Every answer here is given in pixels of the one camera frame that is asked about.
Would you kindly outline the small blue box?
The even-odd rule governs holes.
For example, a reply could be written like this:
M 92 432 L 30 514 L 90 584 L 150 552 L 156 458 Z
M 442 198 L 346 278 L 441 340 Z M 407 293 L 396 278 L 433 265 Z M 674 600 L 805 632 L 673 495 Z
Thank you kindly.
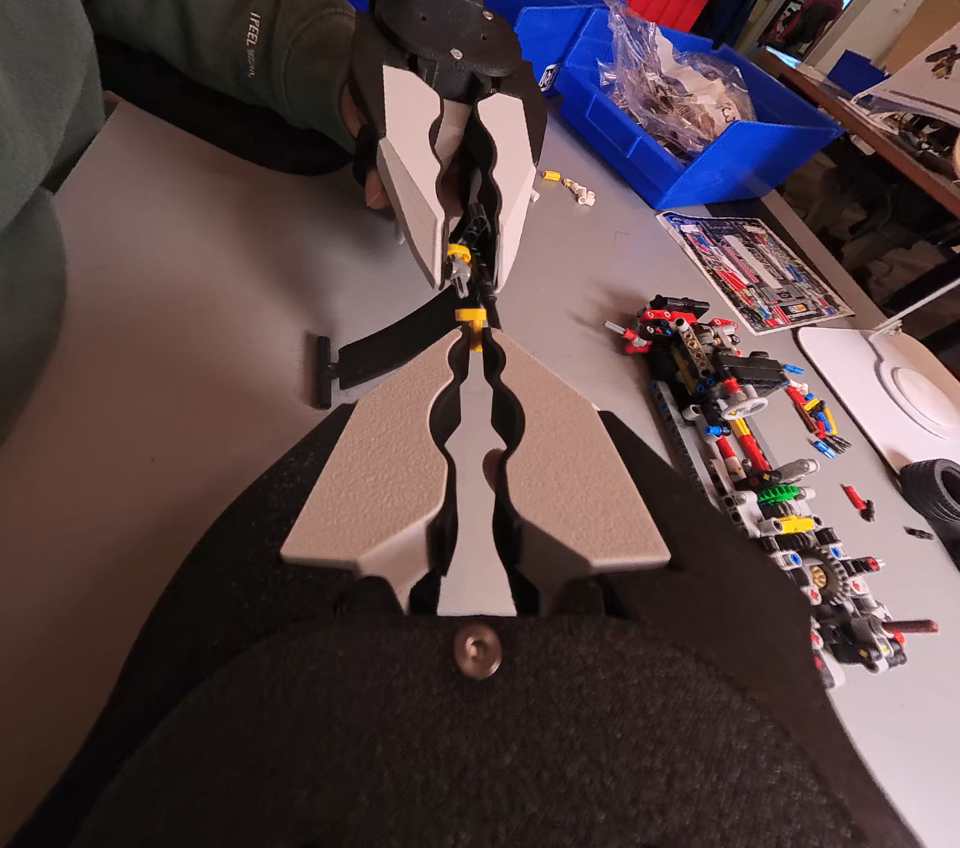
M 826 79 L 850 97 L 870 93 L 889 78 L 888 72 L 869 58 L 852 50 L 845 50 L 826 74 Z

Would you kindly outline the person's left hand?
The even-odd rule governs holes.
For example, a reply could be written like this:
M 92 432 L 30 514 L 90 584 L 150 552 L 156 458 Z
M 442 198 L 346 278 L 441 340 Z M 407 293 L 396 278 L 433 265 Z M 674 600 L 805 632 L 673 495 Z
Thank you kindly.
M 345 85 L 342 91 L 341 117 L 346 130 L 351 134 L 354 141 L 357 141 L 361 128 L 366 124 L 366 119 L 356 105 L 348 85 Z M 364 189 L 365 202 L 368 208 L 382 211 L 392 208 L 389 194 L 377 169 L 371 168 L 366 171 Z

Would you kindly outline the colourful instruction booklet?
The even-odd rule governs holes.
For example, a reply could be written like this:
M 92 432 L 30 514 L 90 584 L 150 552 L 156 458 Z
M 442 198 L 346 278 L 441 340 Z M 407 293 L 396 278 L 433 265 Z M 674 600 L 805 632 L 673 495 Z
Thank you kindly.
M 655 215 L 755 336 L 791 331 L 855 311 L 759 218 Z

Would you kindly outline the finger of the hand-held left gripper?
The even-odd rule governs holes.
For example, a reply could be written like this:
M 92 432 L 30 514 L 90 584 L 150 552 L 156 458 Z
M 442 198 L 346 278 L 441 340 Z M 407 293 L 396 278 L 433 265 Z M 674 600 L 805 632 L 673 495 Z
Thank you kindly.
M 445 282 L 450 226 L 460 213 L 445 177 L 462 145 L 471 106 L 441 98 L 414 72 L 382 69 L 385 132 L 376 167 L 400 228 L 434 290 Z
M 536 164 L 521 98 L 494 93 L 474 106 L 472 157 L 477 203 L 487 221 L 484 260 L 493 288 L 502 290 L 516 260 Z

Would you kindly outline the pile of small lego pieces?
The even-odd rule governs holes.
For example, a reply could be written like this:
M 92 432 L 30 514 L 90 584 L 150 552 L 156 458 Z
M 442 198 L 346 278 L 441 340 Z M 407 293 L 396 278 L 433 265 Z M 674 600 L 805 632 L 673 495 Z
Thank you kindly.
M 832 410 L 822 398 L 810 392 L 809 386 L 788 379 L 784 392 L 804 426 L 810 445 L 825 458 L 844 455 L 851 443 L 841 436 Z

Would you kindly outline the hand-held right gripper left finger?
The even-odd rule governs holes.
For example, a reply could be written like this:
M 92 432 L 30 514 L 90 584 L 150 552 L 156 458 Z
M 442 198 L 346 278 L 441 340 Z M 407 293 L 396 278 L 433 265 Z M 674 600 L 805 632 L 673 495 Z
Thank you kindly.
M 294 565 L 385 579 L 403 610 L 434 614 L 458 535 L 456 468 L 471 343 L 455 327 L 349 406 L 280 549 Z

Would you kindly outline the black curved lego panel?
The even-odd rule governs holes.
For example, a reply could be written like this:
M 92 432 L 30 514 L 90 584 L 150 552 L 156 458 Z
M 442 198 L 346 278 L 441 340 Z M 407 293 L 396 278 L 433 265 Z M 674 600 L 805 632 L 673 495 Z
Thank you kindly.
M 309 388 L 313 407 L 329 410 L 334 388 L 344 391 L 390 374 L 411 362 L 449 331 L 461 327 L 455 321 L 454 311 L 481 307 L 475 277 L 482 275 L 492 280 L 484 259 L 487 234 L 486 215 L 473 199 L 467 204 L 449 242 L 463 244 L 472 253 L 472 277 L 466 299 L 459 299 L 449 284 L 398 321 L 346 344 L 338 352 L 334 352 L 328 336 L 314 336 L 311 340 L 313 362 Z

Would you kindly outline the brown wooden desk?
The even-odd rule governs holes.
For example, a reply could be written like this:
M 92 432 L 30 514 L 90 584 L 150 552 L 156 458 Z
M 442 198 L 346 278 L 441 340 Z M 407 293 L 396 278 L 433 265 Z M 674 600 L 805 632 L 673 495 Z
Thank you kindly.
M 892 134 L 879 130 L 862 110 L 852 103 L 852 96 L 827 76 L 813 74 L 813 69 L 778 50 L 763 48 L 757 65 L 767 74 L 800 93 L 811 104 L 830 115 L 851 136 L 861 139 L 893 170 L 925 192 L 954 218 L 959 218 L 958 183 L 948 180 L 920 161 Z

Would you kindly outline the black lego tyre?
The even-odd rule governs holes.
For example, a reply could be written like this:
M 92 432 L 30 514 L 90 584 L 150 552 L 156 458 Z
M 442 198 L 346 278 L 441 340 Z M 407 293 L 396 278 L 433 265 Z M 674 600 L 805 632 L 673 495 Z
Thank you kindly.
M 929 459 L 903 466 L 900 492 L 909 506 L 929 521 L 959 526 L 959 465 L 949 459 Z

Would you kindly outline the person's green sweatshirt torso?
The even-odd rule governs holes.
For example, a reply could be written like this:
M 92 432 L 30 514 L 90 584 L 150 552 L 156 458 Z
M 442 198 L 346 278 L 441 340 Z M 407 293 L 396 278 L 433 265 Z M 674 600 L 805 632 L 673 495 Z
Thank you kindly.
M 81 0 L 1 0 L 1 435 L 57 342 L 66 252 L 53 196 L 104 122 Z

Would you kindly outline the white printed paper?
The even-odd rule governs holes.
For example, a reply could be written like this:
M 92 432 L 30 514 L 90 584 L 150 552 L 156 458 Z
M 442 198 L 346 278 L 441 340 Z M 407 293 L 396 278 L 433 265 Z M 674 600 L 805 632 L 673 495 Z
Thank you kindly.
M 959 25 L 853 102 L 872 112 L 903 111 L 959 127 Z

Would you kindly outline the plastic bag of lego parts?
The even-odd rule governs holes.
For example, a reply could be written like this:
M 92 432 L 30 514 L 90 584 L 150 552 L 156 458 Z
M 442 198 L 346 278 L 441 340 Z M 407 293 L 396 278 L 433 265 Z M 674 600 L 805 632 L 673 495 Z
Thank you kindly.
M 612 59 L 597 62 L 613 104 L 688 165 L 731 125 L 756 122 L 740 68 L 711 53 L 678 50 L 653 22 L 604 0 Z

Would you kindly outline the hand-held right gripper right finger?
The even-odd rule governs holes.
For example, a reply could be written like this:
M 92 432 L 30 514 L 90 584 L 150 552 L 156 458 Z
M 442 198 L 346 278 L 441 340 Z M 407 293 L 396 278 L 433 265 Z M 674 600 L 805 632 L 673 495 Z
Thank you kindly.
M 493 538 L 516 614 L 548 613 L 571 582 L 665 567 L 607 415 L 499 328 L 485 331 L 484 376 L 503 444 Z

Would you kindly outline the lego car chassis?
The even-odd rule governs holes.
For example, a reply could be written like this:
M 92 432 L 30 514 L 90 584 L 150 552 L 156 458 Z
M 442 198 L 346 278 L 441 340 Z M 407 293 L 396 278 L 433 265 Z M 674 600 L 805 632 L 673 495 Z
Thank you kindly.
M 681 468 L 802 595 L 824 686 L 843 685 L 843 666 L 871 674 L 902 667 L 908 634 L 938 633 L 930 619 L 895 620 L 868 584 L 882 560 L 848 554 L 814 512 L 810 478 L 826 457 L 810 445 L 814 457 L 779 462 L 751 426 L 774 396 L 787 397 L 787 381 L 802 368 L 742 350 L 738 324 L 710 317 L 710 305 L 696 299 L 656 295 L 629 326 L 604 326 L 626 355 L 645 360 L 652 404 Z

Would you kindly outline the large blue storage bin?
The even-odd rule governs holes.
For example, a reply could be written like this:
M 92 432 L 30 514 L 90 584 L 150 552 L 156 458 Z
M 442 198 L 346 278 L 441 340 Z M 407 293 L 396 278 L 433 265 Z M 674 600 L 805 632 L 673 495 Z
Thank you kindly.
M 758 119 L 739 121 L 684 163 L 618 109 L 600 85 L 599 63 L 614 59 L 605 7 L 588 10 L 556 78 L 560 116 L 581 140 L 655 210 L 760 198 L 786 181 L 845 128 L 726 44 L 670 28 L 681 51 L 732 63 Z

